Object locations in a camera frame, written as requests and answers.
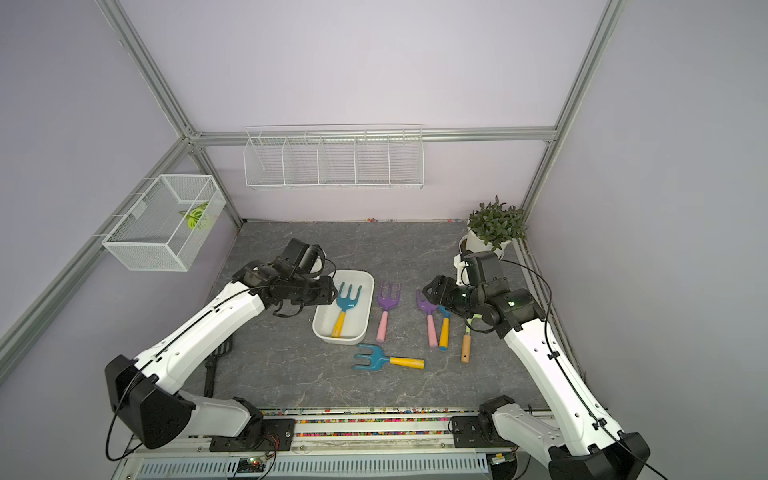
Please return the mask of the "teal rake yellow handle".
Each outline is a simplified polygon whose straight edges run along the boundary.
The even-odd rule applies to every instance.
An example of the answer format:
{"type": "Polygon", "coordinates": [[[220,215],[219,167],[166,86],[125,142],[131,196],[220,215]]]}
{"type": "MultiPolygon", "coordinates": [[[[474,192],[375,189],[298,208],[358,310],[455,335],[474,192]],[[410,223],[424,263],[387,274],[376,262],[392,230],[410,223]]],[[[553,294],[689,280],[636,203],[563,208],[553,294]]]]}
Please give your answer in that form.
{"type": "Polygon", "coordinates": [[[442,325],[441,325],[438,348],[441,351],[446,351],[449,346],[451,313],[444,306],[439,306],[438,311],[442,315],[442,325]]]}
{"type": "Polygon", "coordinates": [[[345,323],[346,313],[357,305],[360,299],[361,293],[362,293],[361,285],[358,285],[357,288],[354,288],[353,285],[349,285],[349,287],[346,287],[345,282],[341,284],[341,288],[339,289],[339,294],[336,299],[336,303],[340,308],[340,313],[338,315],[338,318],[334,324],[334,327],[331,333],[332,338],[341,337],[343,326],[345,323]]]}

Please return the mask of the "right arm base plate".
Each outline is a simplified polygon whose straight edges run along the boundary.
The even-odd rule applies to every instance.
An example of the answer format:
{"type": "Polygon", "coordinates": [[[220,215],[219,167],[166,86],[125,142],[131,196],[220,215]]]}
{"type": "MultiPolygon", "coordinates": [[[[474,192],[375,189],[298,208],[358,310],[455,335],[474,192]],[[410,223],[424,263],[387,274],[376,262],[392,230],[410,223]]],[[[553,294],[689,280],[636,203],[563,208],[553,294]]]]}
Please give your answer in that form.
{"type": "Polygon", "coordinates": [[[455,448],[515,448],[516,444],[500,437],[485,414],[453,416],[448,421],[455,448]]]}

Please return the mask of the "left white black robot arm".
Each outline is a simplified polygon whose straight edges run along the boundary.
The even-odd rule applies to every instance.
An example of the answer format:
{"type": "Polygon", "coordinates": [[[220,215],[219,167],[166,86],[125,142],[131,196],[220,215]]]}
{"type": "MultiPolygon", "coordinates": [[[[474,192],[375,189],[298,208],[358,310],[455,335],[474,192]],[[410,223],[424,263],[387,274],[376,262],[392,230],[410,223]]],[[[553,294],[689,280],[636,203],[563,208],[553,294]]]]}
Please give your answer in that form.
{"type": "Polygon", "coordinates": [[[200,311],[165,339],[105,368],[114,419],[154,450],[178,438],[208,437],[213,452],[259,449],[267,439],[263,413],[242,398],[184,392],[193,371],[241,326],[268,309],[329,305],[338,291],[317,244],[293,238],[270,262],[252,261],[200,311]]]}

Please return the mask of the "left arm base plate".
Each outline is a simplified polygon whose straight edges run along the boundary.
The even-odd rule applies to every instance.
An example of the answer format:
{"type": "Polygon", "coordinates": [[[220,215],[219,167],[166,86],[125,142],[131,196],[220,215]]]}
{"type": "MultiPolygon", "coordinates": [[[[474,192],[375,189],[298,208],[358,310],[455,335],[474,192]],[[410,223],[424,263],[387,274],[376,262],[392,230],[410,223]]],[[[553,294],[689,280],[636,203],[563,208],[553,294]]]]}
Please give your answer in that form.
{"type": "Polygon", "coordinates": [[[251,420],[237,437],[214,436],[209,451],[212,453],[288,451],[294,439],[296,421],[292,418],[251,420]]]}

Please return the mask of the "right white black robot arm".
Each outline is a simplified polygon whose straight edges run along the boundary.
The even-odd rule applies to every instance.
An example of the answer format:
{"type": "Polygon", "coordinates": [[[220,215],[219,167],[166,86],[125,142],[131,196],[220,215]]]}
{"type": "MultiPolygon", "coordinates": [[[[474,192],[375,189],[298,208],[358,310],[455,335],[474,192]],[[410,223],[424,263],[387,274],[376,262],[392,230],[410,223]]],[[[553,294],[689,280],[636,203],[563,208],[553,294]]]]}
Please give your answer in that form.
{"type": "Polygon", "coordinates": [[[650,457],[647,442],[599,404],[564,354],[545,310],[528,290],[511,289],[503,262],[492,252],[466,252],[456,277],[438,275],[422,290],[429,302],[486,323],[526,367],[557,422],[551,426],[500,396],[482,406],[492,432],[521,447],[553,479],[638,478],[650,457]]]}

